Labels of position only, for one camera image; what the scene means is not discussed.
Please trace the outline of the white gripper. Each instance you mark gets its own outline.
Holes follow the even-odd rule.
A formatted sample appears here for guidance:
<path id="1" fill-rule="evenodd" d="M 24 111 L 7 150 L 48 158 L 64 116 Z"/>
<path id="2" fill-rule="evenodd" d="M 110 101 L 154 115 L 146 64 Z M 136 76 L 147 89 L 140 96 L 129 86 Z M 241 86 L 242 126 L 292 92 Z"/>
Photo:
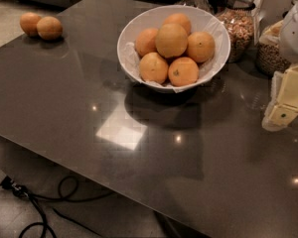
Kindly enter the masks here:
<path id="1" fill-rule="evenodd" d="M 280 30 L 280 55 L 298 63 L 298 1 L 283 19 Z M 287 127 L 298 116 L 298 64 L 283 73 L 275 71 L 271 80 L 270 102 L 261 122 L 263 129 L 277 132 Z"/>

